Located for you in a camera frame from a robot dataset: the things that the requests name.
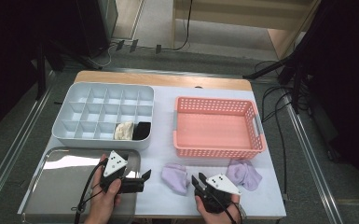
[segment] hand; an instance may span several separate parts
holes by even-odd
[[[103,154],[101,161],[103,161],[106,156]],[[92,180],[92,195],[99,193],[97,196],[91,199],[90,213],[85,220],[85,224],[106,224],[109,221],[109,218],[112,216],[113,209],[120,203],[120,195],[117,195],[118,190],[121,186],[121,180],[116,179],[113,181],[109,190],[105,193],[101,191],[100,180],[103,167],[100,166],[94,174]]]
[[[240,202],[240,196],[233,194],[231,196],[231,200],[234,203],[239,203]],[[222,212],[219,214],[214,214],[214,213],[209,213],[205,210],[205,207],[202,203],[202,200],[199,196],[196,196],[196,204],[197,204],[197,210],[200,212],[200,214],[202,215],[202,217],[205,220],[205,223],[207,224],[231,224],[231,220],[229,219],[228,215],[226,214],[226,212]],[[228,207],[228,212],[231,214],[231,216],[234,218],[234,220],[240,224],[240,220],[241,220],[241,214],[238,211],[237,207],[235,206],[235,204],[231,204]]]

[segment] light purple sock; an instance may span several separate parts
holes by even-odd
[[[186,167],[176,163],[167,163],[162,167],[161,178],[174,192],[186,195],[187,185],[190,183],[187,180]]]
[[[228,166],[226,176],[235,185],[243,185],[247,190],[257,189],[263,178],[250,161],[232,160]]]

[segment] pink basket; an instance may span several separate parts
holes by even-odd
[[[252,159],[267,147],[253,101],[177,97],[173,143],[179,157]]]

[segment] gray carpet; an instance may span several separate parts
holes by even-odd
[[[110,71],[116,68],[137,68],[147,70],[180,71],[189,73],[218,74],[218,77],[236,77],[254,72],[259,61],[202,55],[194,53],[164,51],[156,55],[152,49],[138,49],[129,53],[125,48],[121,51],[111,49],[112,63],[104,68]],[[23,146],[7,182],[0,193],[0,223],[20,223],[21,217],[17,215],[22,198],[25,194],[36,165],[41,159],[51,127],[60,110],[54,102],[62,102],[65,94],[73,83],[77,72],[85,68],[68,58],[65,58],[64,70],[57,73],[53,89],[33,131]],[[262,68],[268,63],[260,64]],[[275,73],[267,77],[276,77]],[[261,100],[264,91],[274,82],[253,82],[258,109],[261,111]],[[281,92],[276,91],[267,98],[266,113],[273,110]],[[7,149],[14,140],[18,130],[26,118],[35,98],[35,88],[25,94],[22,100],[0,123],[0,161],[5,157]],[[359,203],[348,203],[344,199],[357,199],[359,202],[359,173],[349,164],[336,164],[328,160],[325,154],[324,142],[317,132],[312,120],[302,114],[304,124],[309,131],[312,144],[317,149],[316,154],[326,174],[333,193],[342,199],[339,209],[346,223],[359,223]],[[318,190],[306,163],[304,153],[300,148],[296,132],[286,110],[279,112],[279,121],[282,125],[284,142],[287,149],[287,217],[281,223],[329,223],[328,217],[321,202]],[[283,152],[282,143],[278,133],[275,119],[263,124],[269,151],[275,167],[276,175],[283,189]],[[272,220],[248,220],[246,223],[274,223]]]

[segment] metal tray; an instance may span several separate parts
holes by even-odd
[[[141,158],[136,150],[115,149],[120,156],[128,156],[127,177],[139,177]],[[111,150],[55,147],[42,159],[37,176],[31,181],[29,195],[22,209],[25,223],[73,223],[76,207],[92,169],[103,154]],[[115,208],[112,223],[131,223],[135,213],[136,193],[123,194]],[[83,222],[90,203],[81,215]]]

